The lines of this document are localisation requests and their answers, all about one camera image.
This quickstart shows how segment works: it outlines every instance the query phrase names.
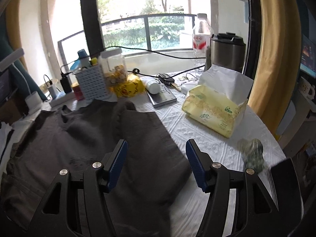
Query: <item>window frame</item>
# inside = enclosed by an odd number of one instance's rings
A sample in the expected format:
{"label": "window frame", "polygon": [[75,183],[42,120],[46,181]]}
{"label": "window frame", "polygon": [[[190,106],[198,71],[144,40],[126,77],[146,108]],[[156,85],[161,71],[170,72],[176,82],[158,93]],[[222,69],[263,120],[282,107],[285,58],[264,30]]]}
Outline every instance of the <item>window frame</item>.
{"label": "window frame", "polygon": [[104,51],[98,0],[80,0],[80,5],[89,54],[98,57]]}
{"label": "window frame", "polygon": [[[144,25],[145,25],[145,34],[146,34],[146,42],[147,42],[147,49],[149,51],[151,51],[151,40],[150,40],[150,29],[149,29],[149,22],[148,22],[148,18],[153,18],[153,17],[171,17],[171,16],[178,16],[178,17],[190,17],[192,19],[192,28],[195,26],[194,25],[194,21],[195,21],[195,17],[196,15],[195,14],[188,14],[188,13],[156,13],[156,14],[145,14],[145,15],[138,15],[138,16],[131,16],[131,17],[127,17],[127,18],[122,18],[122,19],[117,19],[117,20],[111,20],[111,21],[107,21],[107,22],[104,22],[101,24],[101,27],[103,26],[106,26],[106,25],[110,25],[110,24],[113,24],[113,23],[120,23],[122,21],[127,21],[127,20],[135,20],[135,19],[144,19]],[[67,61],[66,61],[66,57],[65,57],[65,53],[64,53],[64,49],[63,49],[63,44],[62,42],[63,41],[66,41],[78,34],[81,34],[85,32],[84,30],[82,31],[79,31],[75,34],[72,34],[66,38],[63,38],[62,40],[59,40],[57,43],[58,43],[58,50],[60,52],[60,55],[61,55],[61,58],[62,58],[62,61],[63,61],[63,64],[67,64]],[[170,51],[192,51],[193,48],[181,48],[181,49],[162,49],[162,50],[157,50],[159,52],[170,52]],[[143,54],[149,54],[150,52],[135,52],[135,53],[131,53],[131,54],[127,54],[125,56],[135,56],[135,55],[143,55]]]}

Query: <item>gray cloth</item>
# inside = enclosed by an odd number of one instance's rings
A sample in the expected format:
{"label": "gray cloth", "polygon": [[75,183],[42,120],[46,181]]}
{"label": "gray cloth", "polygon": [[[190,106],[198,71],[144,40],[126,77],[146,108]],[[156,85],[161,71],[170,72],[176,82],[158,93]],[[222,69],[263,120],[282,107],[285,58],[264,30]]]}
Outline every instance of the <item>gray cloth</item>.
{"label": "gray cloth", "polygon": [[74,112],[67,107],[42,111],[12,150],[1,185],[1,206],[27,229],[61,169],[85,170],[110,155],[119,139],[128,142],[127,158],[117,186],[105,195],[118,236],[170,236],[169,207],[191,169],[157,115],[136,111],[126,99],[94,100]]}

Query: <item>black lid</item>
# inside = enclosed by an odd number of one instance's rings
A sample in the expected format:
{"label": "black lid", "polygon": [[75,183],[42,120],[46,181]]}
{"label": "black lid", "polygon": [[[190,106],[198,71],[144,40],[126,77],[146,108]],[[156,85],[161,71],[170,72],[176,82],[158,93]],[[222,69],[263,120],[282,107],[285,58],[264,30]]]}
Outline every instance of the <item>black lid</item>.
{"label": "black lid", "polygon": [[219,33],[217,35],[213,35],[211,40],[213,40],[214,42],[225,42],[225,43],[240,45],[240,46],[245,45],[242,37],[237,36],[235,33],[229,33],[229,32],[226,32],[226,34]]}

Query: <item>white tissue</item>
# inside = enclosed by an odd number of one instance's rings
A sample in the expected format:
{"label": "white tissue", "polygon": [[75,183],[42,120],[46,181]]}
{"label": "white tissue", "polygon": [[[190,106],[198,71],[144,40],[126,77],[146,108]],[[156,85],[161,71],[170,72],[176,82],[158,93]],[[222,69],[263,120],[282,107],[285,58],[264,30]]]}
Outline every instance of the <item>white tissue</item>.
{"label": "white tissue", "polygon": [[201,75],[198,84],[225,94],[239,106],[247,100],[253,80],[237,71],[212,65]]}

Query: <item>desk lamp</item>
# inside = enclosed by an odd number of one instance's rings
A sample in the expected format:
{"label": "desk lamp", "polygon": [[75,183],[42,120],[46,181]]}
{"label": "desk lamp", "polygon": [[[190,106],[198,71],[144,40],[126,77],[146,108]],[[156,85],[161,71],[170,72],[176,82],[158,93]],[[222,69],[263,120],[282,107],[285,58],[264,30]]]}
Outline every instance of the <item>desk lamp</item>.
{"label": "desk lamp", "polygon": [[0,72],[3,72],[10,65],[12,65],[15,68],[15,70],[21,75],[28,89],[29,95],[28,97],[25,98],[25,102],[29,109],[28,114],[31,115],[34,112],[41,109],[43,102],[37,91],[31,93],[30,87],[28,86],[28,83],[25,77],[23,76],[21,71],[19,71],[17,67],[14,65],[14,62],[17,61],[19,58],[21,58],[23,55],[24,55],[24,51],[22,48],[20,48],[20,49],[15,50],[13,53],[8,55],[7,57],[5,57],[2,61],[0,61]]}

